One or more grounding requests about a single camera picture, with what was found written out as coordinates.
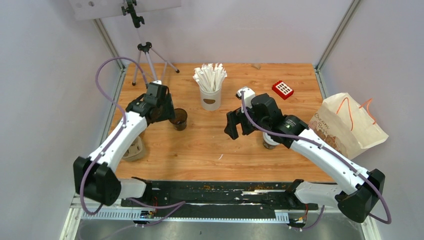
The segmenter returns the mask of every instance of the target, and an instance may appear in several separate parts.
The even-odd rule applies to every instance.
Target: wooden tabletop
[[[159,79],[163,66],[155,64]],[[162,84],[169,87],[174,107],[187,111],[187,128],[176,131],[168,121],[151,124],[142,134],[146,156],[134,162],[122,160],[116,171],[119,178],[135,176],[149,180],[254,182],[304,179],[333,182],[311,161],[283,145],[273,150],[264,148],[259,131],[243,136],[239,125],[239,138],[236,140],[224,133],[226,114],[241,106],[235,94],[244,86],[253,89],[257,95],[268,93],[276,100],[283,114],[296,115],[308,122],[322,102],[311,64],[262,64],[262,68],[257,70],[250,64],[224,63],[228,77],[222,85],[221,107],[215,111],[206,111],[201,107],[199,86],[193,80],[194,68],[201,64],[180,63],[175,66],[180,73],[168,67]],[[150,73],[148,65],[142,64],[141,67]],[[128,67],[119,97],[119,104],[124,108],[146,92],[140,72],[137,85],[131,85],[134,69],[134,64]],[[271,90],[279,80],[294,89],[294,94],[287,100]],[[116,111],[112,128],[121,117],[120,112]]]

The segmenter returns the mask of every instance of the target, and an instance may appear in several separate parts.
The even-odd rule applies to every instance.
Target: white panel
[[[350,3],[182,0],[181,7],[143,13],[145,25],[138,31],[143,42],[175,63],[316,64]],[[140,39],[131,17],[103,23],[119,54],[136,58]]]
[[[96,89],[111,55],[67,1],[0,8],[0,239],[58,239],[75,192],[73,162],[99,144],[110,104]],[[113,62],[101,74],[112,92]]]
[[[121,16],[126,0],[69,0],[77,20]],[[181,0],[137,0],[137,13],[181,7]]]
[[[354,159],[386,175],[383,196],[393,215],[381,239],[422,239],[424,1],[362,1],[323,68],[329,94],[348,92],[390,136]],[[385,214],[380,204],[373,211]]]

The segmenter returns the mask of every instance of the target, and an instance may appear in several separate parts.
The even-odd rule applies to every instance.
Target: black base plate
[[[293,206],[292,193],[284,191],[291,182],[235,182],[235,181],[152,181],[152,200],[144,201],[158,206],[186,203],[172,214],[180,218],[240,218],[273,219],[275,210],[305,210],[299,203]],[[264,190],[260,194],[243,194]],[[138,204],[123,199],[123,207],[139,207]],[[309,210],[317,210],[318,205],[308,204]],[[164,217],[172,209],[160,209],[156,217]]]

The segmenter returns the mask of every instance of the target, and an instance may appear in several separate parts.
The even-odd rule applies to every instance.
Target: red box
[[[278,81],[272,85],[272,90],[282,99],[288,99],[295,92],[291,87],[287,86],[283,81]]]

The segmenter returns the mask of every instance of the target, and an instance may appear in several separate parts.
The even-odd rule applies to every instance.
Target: orange handle
[[[345,100],[347,100],[347,107],[349,108],[349,117],[350,117],[350,122],[352,123],[352,128],[350,130],[352,131],[354,129],[354,119],[352,118],[351,103],[349,102],[348,97],[345,97],[343,101],[341,101],[340,106],[338,106],[337,112],[335,112],[335,114],[339,114],[339,111],[342,108],[342,105],[345,102]]]
[[[349,117],[350,117],[350,122],[352,123],[352,128],[350,130],[352,131],[354,129],[354,119],[352,118],[351,103],[349,102],[348,97],[345,97],[343,99],[343,101],[341,101],[340,106],[338,106],[338,109],[335,112],[335,114],[339,114],[339,111],[342,108],[342,105],[345,102],[345,100],[347,100],[347,107],[349,108]],[[372,101],[373,101],[373,98],[370,98],[368,101],[364,102],[361,106],[359,106],[359,109],[361,109],[366,104],[366,112],[374,120],[374,122],[372,123],[374,125],[374,124],[376,124],[377,121],[376,121],[376,118],[373,115],[371,115],[371,113],[370,113],[370,103]]]
[[[373,101],[373,98],[370,98],[370,99],[368,99],[368,101],[366,101],[366,102],[364,102],[359,108],[362,108],[366,103],[368,103],[367,105],[366,105],[366,112],[368,113],[368,115],[374,120],[374,122],[372,123],[373,125],[374,124],[376,124],[376,118],[373,116],[373,115],[371,115],[371,113],[370,113],[370,103]]]

